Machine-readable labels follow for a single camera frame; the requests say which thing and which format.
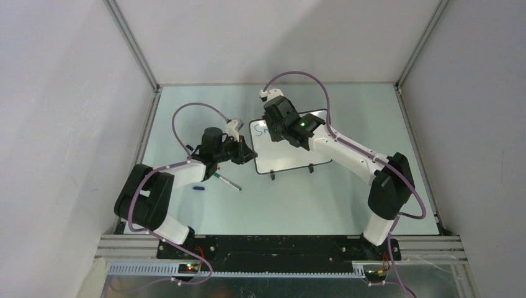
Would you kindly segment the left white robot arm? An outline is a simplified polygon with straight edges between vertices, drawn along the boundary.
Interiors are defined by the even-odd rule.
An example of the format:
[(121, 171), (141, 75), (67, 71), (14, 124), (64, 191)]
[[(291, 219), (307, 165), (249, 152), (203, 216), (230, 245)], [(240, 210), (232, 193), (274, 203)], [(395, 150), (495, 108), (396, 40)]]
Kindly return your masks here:
[(180, 258), (190, 258), (196, 250), (195, 240), (189, 237), (194, 230), (169, 215), (172, 191), (210, 179), (220, 163), (244, 165), (256, 157), (244, 136), (207, 128), (189, 159), (159, 168), (136, 164), (115, 201), (114, 214), (139, 226), (139, 231), (171, 242), (173, 252)]

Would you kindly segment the small black framed whiteboard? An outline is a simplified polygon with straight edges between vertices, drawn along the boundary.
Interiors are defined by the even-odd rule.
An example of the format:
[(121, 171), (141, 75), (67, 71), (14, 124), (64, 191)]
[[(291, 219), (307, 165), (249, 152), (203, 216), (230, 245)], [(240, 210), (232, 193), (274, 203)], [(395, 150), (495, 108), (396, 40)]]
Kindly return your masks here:
[(250, 138), (253, 150), (257, 153), (254, 165), (257, 174), (275, 174), (281, 171), (308, 168), (330, 163), (332, 159), (296, 148), (286, 140), (273, 142), (270, 132), (263, 119), (255, 119), (249, 123)]

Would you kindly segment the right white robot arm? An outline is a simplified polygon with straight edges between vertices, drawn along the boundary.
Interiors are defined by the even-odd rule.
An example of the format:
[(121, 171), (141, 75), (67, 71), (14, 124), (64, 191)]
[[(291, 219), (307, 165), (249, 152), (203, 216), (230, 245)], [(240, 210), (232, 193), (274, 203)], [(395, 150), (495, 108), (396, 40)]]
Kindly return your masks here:
[(414, 194), (415, 185), (408, 159), (376, 153), (336, 133), (322, 118), (300, 115), (283, 95), (264, 93), (263, 120), (273, 142), (286, 141), (295, 148), (328, 157), (349, 169), (369, 186), (368, 207), (372, 214), (363, 231), (361, 252), (375, 260), (386, 250), (385, 240), (401, 208)]

